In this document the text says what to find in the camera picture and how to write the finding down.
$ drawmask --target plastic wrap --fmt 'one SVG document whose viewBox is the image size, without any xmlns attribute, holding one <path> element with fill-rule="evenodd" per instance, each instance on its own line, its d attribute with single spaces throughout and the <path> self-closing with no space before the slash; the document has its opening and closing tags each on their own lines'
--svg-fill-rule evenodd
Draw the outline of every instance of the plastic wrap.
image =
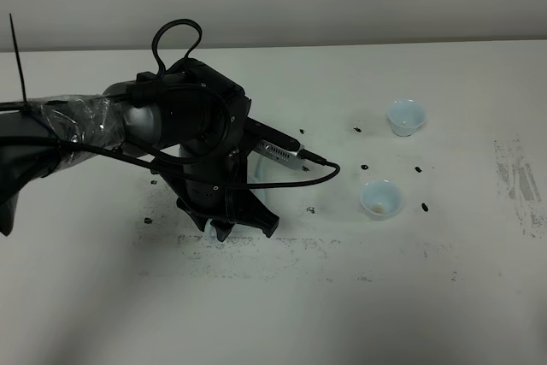
<svg viewBox="0 0 547 365">
<path fill-rule="evenodd" d="M 61 140 L 113 149 L 125 139 L 122 103 L 108 97 L 48 97 L 32 100 L 31 105 Z M 58 169 L 71 167 L 93 156 L 85 151 L 67 153 Z"/>
</svg>

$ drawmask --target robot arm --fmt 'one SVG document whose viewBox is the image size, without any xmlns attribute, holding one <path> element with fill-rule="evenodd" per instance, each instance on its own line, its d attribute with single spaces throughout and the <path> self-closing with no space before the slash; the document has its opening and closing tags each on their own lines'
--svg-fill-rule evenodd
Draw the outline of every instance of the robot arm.
<svg viewBox="0 0 547 365">
<path fill-rule="evenodd" d="M 205 63 L 186 54 L 170 69 L 162 70 L 162 64 L 158 74 L 138 74 L 102 96 L 0 104 L 4 111 L 20 109 L 0 114 L 0 233 L 11 232 L 17 195 L 27 182 L 96 154 L 160 174 L 177 194 L 179 208 L 201 231 L 212 220 L 220 241 L 236 223 L 257 227 L 267 237 L 278 226 L 279 217 L 250 187 L 319 184 L 339 172 L 295 138 L 249 118 L 244 89 Z M 180 157 L 161 152 L 176 144 Z M 317 180 L 248 185 L 247 156 L 253 150 L 291 168 L 309 159 L 335 170 Z M 144 154 L 155 160 L 137 160 Z"/>
</svg>

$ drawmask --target tabletop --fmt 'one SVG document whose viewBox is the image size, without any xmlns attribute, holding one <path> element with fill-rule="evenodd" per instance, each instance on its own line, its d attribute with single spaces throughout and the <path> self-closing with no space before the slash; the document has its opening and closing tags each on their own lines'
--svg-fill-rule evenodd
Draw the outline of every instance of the tabletop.
<svg viewBox="0 0 547 365">
<path fill-rule="evenodd" d="M 0 240 L 0 363 L 545 363 L 547 42 L 193 56 L 340 175 L 268 190 L 273 237 L 240 228 L 222 244 L 147 170 L 93 158 L 33 181 Z M 156 70 L 148 50 L 21 58 L 29 97 Z M 13 54 L 0 78 L 2 100 L 19 98 Z M 408 138 L 385 118 L 400 97 L 427 112 Z M 266 180 L 330 171 L 309 168 L 266 160 Z M 386 221 L 358 200 L 377 179 L 404 196 Z"/>
</svg>

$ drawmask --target small white cup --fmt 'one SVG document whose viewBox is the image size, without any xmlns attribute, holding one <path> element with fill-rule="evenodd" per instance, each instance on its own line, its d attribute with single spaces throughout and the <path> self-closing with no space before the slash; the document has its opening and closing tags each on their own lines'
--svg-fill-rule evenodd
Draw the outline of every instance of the small white cup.
<svg viewBox="0 0 547 365">
<path fill-rule="evenodd" d="M 387 110 L 391 130 L 400 137 L 408 137 L 426 121 L 426 110 L 414 100 L 396 100 Z"/>
<path fill-rule="evenodd" d="M 359 201 L 370 218 L 384 220 L 400 211 L 403 194 L 388 180 L 374 180 L 362 188 Z"/>
</svg>

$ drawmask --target cable connector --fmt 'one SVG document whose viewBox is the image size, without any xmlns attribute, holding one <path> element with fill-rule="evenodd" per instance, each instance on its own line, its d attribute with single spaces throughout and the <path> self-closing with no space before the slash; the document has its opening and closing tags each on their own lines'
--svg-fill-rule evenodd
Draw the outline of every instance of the cable connector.
<svg viewBox="0 0 547 365">
<path fill-rule="evenodd" d="M 307 150 L 300 150 L 298 151 L 298 156 L 305 158 L 306 160 L 310 160 L 311 162 L 314 162 L 315 164 L 319 164 L 320 166 L 326 166 L 328 161 L 321 157 L 316 155 L 315 153 L 312 153 L 311 151 Z"/>
</svg>

